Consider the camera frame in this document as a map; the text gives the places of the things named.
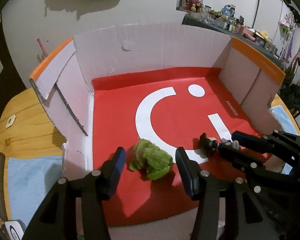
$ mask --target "pink stuffed toy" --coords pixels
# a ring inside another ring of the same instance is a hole
[[[183,9],[191,11],[192,5],[195,4],[198,7],[201,6],[201,0],[188,0],[188,2],[183,6]]]

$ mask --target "wooden table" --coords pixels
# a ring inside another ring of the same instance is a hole
[[[282,105],[294,124],[298,134],[300,130],[279,96],[272,106]],[[13,125],[5,128],[10,116],[16,114]],[[11,211],[8,195],[8,158],[29,159],[47,155],[62,155],[61,145],[65,138],[53,126],[47,117],[32,88],[15,96],[5,107],[0,119],[0,152],[5,154],[4,198],[8,219]]]

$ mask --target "cardboard wall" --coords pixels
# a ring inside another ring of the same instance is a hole
[[[263,134],[282,130],[268,106],[278,92],[284,73],[245,42],[232,39],[220,80],[241,105],[252,124]]]
[[[176,66],[223,68],[230,36],[180,24],[133,24],[74,36],[89,89],[92,78]]]
[[[30,81],[52,123],[67,140],[63,175],[68,179],[85,176],[92,171],[93,95],[83,80],[72,39],[53,51]]]

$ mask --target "white curved stripe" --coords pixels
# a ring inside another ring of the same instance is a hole
[[[162,150],[165,150],[173,158],[173,162],[176,162],[176,149],[175,147],[164,142],[157,134],[154,132],[151,125],[151,111],[154,105],[161,99],[168,96],[175,96],[176,92],[173,87],[167,87],[159,89],[150,95],[146,96],[140,105],[138,106],[136,112],[136,128],[138,135],[141,139],[147,139],[157,145]],[[190,160],[194,160],[197,163],[204,163],[208,161],[206,155],[201,153],[201,150],[186,150],[186,153]]]
[[[220,138],[224,138],[227,140],[232,141],[231,133],[229,132],[228,128],[225,126],[224,122],[221,120],[218,114],[211,114],[208,115],[210,122],[212,123],[213,127],[216,129]]]

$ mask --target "blue towel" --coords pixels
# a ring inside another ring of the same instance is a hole
[[[295,135],[298,135],[296,128],[294,127],[293,123],[291,122],[289,116],[283,109],[281,105],[271,107],[270,110],[272,110],[272,115],[277,119],[279,124],[282,126],[283,130],[288,133],[292,133]],[[283,174],[289,174],[292,170],[292,167],[289,164],[285,164],[281,173]]]
[[[62,156],[9,158],[8,193],[11,219],[21,220],[27,227],[46,194],[62,176],[62,170]]]

